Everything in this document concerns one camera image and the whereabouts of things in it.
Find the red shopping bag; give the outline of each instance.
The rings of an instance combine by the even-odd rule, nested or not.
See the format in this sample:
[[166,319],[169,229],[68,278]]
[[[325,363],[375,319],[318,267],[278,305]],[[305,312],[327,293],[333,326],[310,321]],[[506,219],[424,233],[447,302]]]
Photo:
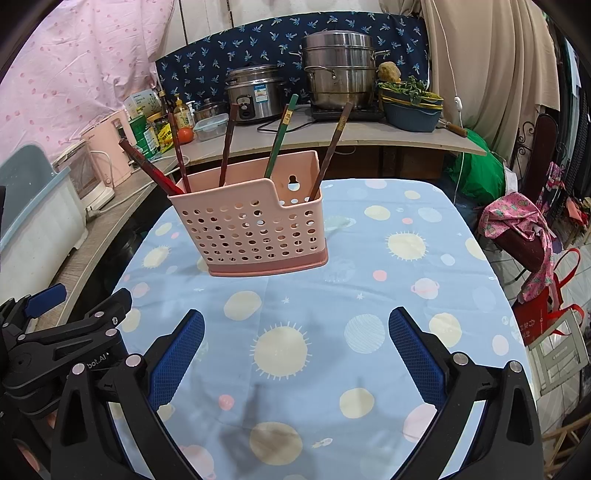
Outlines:
[[[584,317],[583,309],[579,305],[573,303],[568,307],[562,307],[563,298],[561,289],[572,280],[581,262],[581,253],[579,250],[577,248],[571,248],[558,260],[554,270],[556,270],[556,267],[558,267],[562,259],[569,252],[575,252],[579,259],[572,271],[563,280],[558,280],[555,272],[552,285],[542,290],[540,295],[525,303],[515,302],[512,307],[515,320],[517,320],[517,325],[519,325],[521,337],[523,338],[523,343],[526,346],[539,338],[567,310],[576,310],[581,315],[581,319]],[[553,333],[564,335],[558,330],[555,330]]]

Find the pink appliance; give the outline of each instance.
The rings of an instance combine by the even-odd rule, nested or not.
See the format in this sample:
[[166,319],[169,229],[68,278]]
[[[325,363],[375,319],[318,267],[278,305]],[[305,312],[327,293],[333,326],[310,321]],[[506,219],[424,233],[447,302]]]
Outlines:
[[102,180],[109,187],[116,187],[129,178],[132,168],[129,157],[119,146],[122,129],[131,145],[135,145],[135,135],[129,126],[125,110],[119,110],[102,122],[90,127],[82,134],[90,150],[94,153],[95,164],[100,171]]

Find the silver screw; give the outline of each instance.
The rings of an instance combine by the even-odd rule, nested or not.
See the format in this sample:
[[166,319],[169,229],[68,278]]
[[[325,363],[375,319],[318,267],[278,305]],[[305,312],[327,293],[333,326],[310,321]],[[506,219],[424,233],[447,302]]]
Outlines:
[[137,367],[141,361],[142,358],[139,355],[130,355],[125,359],[125,365],[128,367]]
[[468,364],[468,357],[463,353],[454,353],[453,354],[453,361],[458,365],[467,365]]
[[516,374],[523,370],[521,364],[516,360],[511,360],[511,362],[509,362],[509,368],[511,368]]
[[80,375],[84,371],[84,364],[76,364],[72,367],[72,373],[74,375]]

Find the white wall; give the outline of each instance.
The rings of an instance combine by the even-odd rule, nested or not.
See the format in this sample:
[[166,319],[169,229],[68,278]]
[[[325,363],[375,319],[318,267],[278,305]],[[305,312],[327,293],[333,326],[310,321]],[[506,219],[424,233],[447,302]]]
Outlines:
[[[226,0],[174,0],[173,14],[157,58],[186,45],[179,2],[182,2],[189,43],[232,28]],[[235,26],[317,11],[381,12],[379,0],[229,0],[229,4]]]

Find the dish rack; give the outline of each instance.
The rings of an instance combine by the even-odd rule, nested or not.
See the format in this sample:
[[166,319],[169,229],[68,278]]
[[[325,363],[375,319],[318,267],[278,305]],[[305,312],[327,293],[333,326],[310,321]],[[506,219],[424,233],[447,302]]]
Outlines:
[[[314,150],[268,157],[189,175],[192,193],[168,197],[215,277],[275,275],[328,262],[322,190],[307,202],[319,172]],[[183,189],[183,182],[178,187]]]

